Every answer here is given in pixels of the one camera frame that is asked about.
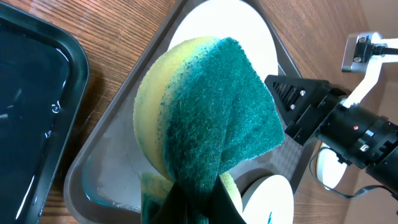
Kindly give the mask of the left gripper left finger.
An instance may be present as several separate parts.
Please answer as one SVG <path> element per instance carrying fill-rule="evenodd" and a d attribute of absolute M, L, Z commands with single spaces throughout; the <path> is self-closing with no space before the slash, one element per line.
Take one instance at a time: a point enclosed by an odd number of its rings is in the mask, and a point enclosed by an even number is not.
<path fill-rule="evenodd" d="M 175 182 L 163 206 L 151 220 L 151 224 L 187 224 L 188 209 L 188 199 L 179 184 Z"/>

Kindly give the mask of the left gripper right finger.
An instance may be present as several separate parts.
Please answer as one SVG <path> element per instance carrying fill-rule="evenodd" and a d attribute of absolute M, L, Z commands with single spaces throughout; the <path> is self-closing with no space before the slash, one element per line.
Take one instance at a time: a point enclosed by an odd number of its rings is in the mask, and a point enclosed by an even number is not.
<path fill-rule="evenodd" d="M 209 224 L 246 224 L 235 208 L 220 177 L 217 177 L 211 194 Z"/>

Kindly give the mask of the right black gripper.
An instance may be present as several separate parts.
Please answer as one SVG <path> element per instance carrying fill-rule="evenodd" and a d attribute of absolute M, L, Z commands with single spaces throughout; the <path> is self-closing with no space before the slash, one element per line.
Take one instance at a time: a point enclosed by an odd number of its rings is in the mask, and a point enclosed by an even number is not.
<path fill-rule="evenodd" d="M 265 79 L 287 125 L 285 133 L 303 146 L 347 92 L 330 88 L 326 80 L 268 75 Z"/>

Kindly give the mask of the green yellow sponge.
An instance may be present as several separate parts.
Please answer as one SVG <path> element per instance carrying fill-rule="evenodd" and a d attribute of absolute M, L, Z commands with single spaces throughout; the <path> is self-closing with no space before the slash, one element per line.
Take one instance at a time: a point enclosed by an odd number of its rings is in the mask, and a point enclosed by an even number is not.
<path fill-rule="evenodd" d="M 139 85 L 132 118 L 139 148 L 156 169 L 141 177 L 143 223 L 174 183 L 192 205 L 188 222 L 207 223 L 217 176 L 284 141 L 271 93 L 230 37 L 198 37 L 162 54 Z"/>

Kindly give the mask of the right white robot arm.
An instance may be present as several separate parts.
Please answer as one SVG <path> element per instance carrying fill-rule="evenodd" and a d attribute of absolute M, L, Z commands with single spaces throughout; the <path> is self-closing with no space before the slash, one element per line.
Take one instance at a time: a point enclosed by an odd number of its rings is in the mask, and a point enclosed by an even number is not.
<path fill-rule="evenodd" d="M 397 198 L 397 125 L 358 105 L 343 106 L 346 92 L 326 80 L 269 75 L 266 87 L 286 124 L 285 133 L 301 146 L 317 138 Z"/>

